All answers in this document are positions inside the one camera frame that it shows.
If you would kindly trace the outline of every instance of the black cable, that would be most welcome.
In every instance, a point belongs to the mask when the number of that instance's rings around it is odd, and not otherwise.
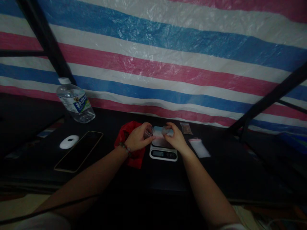
[[[44,214],[46,212],[51,212],[51,211],[56,210],[56,209],[61,209],[61,208],[65,208],[67,206],[78,204],[78,203],[81,203],[81,202],[88,200],[90,198],[98,197],[100,195],[101,194],[87,196],[87,197],[84,197],[84,198],[81,198],[81,199],[78,199],[78,200],[69,201],[69,202],[66,202],[64,204],[60,204],[60,205],[54,206],[52,208],[48,208],[48,209],[45,209],[45,210],[42,210],[42,211],[39,211],[39,212],[31,213],[31,214],[28,214],[28,215],[25,215],[25,216],[15,217],[15,218],[6,219],[6,220],[0,220],[0,226],[15,223],[15,222],[18,222],[18,221],[22,221],[22,220],[25,220],[25,219],[29,219],[29,218]]]

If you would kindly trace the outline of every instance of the red plastic bag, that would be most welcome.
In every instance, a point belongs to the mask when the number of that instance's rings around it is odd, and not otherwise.
[[[116,148],[117,146],[119,146],[120,142],[125,142],[130,133],[135,128],[141,125],[142,125],[141,123],[138,123],[136,121],[131,121],[124,124],[119,131],[114,147]],[[132,152],[131,157],[127,158],[127,160],[125,161],[126,165],[133,168],[141,169],[144,153],[145,153],[145,148]]]

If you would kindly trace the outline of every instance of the human hand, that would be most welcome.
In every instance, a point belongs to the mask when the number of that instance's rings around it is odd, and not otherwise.
[[[185,138],[183,137],[182,132],[178,127],[171,122],[166,123],[168,125],[167,128],[171,128],[174,131],[173,136],[163,135],[164,138],[169,142],[175,149],[177,149],[181,154],[186,152],[186,150],[189,149],[189,146],[187,145]]]
[[[155,136],[151,136],[144,140],[144,132],[148,126],[152,125],[148,122],[145,122],[141,126],[135,128],[129,135],[128,139],[125,141],[125,145],[130,148],[131,152],[144,148],[156,138]]]

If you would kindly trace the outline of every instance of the bottle label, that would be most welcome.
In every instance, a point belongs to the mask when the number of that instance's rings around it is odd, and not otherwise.
[[[91,104],[86,96],[86,94],[77,97],[59,97],[61,102],[64,104],[66,109],[75,113],[82,113],[86,109],[91,107]]]

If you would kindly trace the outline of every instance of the human arm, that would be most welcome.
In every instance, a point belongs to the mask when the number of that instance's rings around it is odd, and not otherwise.
[[[143,138],[144,131],[148,126],[151,126],[151,124],[146,122],[131,132],[125,142],[125,145],[131,151],[142,149],[154,140],[154,137],[145,140]],[[126,150],[118,146],[105,157],[67,182],[38,207],[35,212],[103,192],[127,157]],[[92,198],[66,208],[55,210],[54,213],[64,216],[70,222],[75,222],[95,201],[96,198]]]
[[[181,131],[175,124],[170,122],[167,124],[173,129],[174,134],[172,137],[167,135],[164,137],[181,153],[195,200],[208,225],[220,228],[240,223],[231,204],[189,148]]]

